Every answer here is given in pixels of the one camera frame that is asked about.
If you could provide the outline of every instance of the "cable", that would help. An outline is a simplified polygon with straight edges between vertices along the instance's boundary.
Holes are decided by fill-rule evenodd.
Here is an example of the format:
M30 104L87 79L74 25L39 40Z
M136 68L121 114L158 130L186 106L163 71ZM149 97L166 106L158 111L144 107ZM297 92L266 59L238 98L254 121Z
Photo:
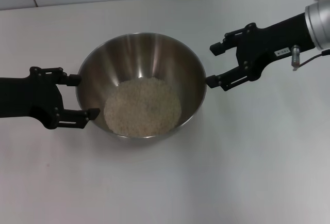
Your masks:
M316 59L318 57L326 56L326 55L330 55L330 50L324 50L324 51L322 51L321 54L316 55L316 56L312 57L311 59L308 59L307 61L301 63L300 66L299 66L299 68L301 68L303 65L306 65L307 63L311 62L312 60L314 60L314 59Z

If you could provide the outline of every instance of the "bowl rim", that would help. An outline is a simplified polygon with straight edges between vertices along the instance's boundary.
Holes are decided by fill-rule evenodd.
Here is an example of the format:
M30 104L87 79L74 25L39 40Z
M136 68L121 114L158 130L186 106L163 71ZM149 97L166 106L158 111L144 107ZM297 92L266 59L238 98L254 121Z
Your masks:
M127 34L124 34L124 35L120 35L120 36L117 36L117 37L114 37L114 38L111 38L105 42L103 42L101 45L99 45L98 47L96 47L91 53L89 53L89 55L85 58L85 60L82 62L79 70L78 70L78 75L80 75L81 73L81 70L83 68L83 66L85 65L85 63L87 62L87 60L90 58L90 56L96 51L98 50L100 47L102 47L103 45L105 45L106 43L112 41L112 40L115 40L115 39L118 39L118 38L121 38L121 37L126 37L126 36L132 36L132 35L140 35L140 34L146 34L146 35L157 35L157 36L163 36L163 37L167 37L167 38L170 38L170 39L173 39L175 41L177 41L178 43L182 44L184 47L186 47L194 56L195 58L197 59L197 63L200 65L202 71L203 71L203 76L204 78L206 78L206 72L205 72L205 69L204 69L204 66L201 62L201 60L199 59L199 57L196 55L196 53L190 48L188 47L187 45L185 45L183 42L173 38L173 37L170 37L170 36L167 36L167 35L164 35L164 34L160 34L160 33L153 33L153 32L136 32L136 33L127 33ZM195 110L195 112L185 121L183 122L182 124L180 124L179 126L176 126L174 128L172 128L171 130L169 130L168 132L166 132L165 134L161 134L161 135L153 135L153 136L145 136L145 137L131 137L131 136L125 136L125 135L121 135L121 134L117 134L115 132L113 132L112 130L105 130L103 129L101 126L99 126L98 124L96 124L94 121L92 121L92 123L94 125L96 125L97 127L99 127L100 129L104 130L105 132L107 133L111 133L113 135L116 135L120 138L124 138L124 139L136 139L136 140L145 140L145 139L151 139L151 138L160 138L162 136L168 136L176 131L178 131L181 127L183 127L187 122L189 122L195 115L196 113L199 111L199 109L201 108L203 102L204 102L204 99L205 99L205 95L206 95L206 89L207 89L207 86L206 86L206 83L204 84L204 93L203 93L203 97L202 97L202 100L201 100L201 103L199 104L198 108ZM76 87L76 97L77 97L77 101L78 101L78 104L80 106L81 109L82 106L81 106L81 103L80 103L80 100L79 100L79 97L78 97L78 87Z

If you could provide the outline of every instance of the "rice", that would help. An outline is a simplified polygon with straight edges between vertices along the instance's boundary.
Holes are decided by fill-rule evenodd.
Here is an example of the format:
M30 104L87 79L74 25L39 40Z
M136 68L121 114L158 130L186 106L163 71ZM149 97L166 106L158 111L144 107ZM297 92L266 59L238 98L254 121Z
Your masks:
M104 117L116 134L146 137L165 134L181 116L174 90L156 78L138 78L119 84L105 103Z

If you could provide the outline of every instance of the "uncooked rice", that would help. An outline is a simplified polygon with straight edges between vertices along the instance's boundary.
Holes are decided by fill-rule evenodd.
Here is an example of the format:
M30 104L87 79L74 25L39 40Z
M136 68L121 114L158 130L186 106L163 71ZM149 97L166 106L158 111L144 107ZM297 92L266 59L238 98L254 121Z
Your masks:
M180 116L177 94L156 78L138 78L119 84L104 108L108 127L128 137L165 134L177 125Z

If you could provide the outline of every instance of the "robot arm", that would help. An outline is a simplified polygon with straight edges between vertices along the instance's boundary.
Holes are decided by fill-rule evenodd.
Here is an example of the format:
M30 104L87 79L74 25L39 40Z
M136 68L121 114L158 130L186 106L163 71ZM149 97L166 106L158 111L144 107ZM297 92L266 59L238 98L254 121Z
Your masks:
M209 87L227 91L247 81L260 78L270 63L292 56L293 70L300 64L300 53L317 47L330 48L330 0L317 0L304 13L260 29L255 23L225 34L222 43L210 47L215 56L236 47L238 67L206 78Z

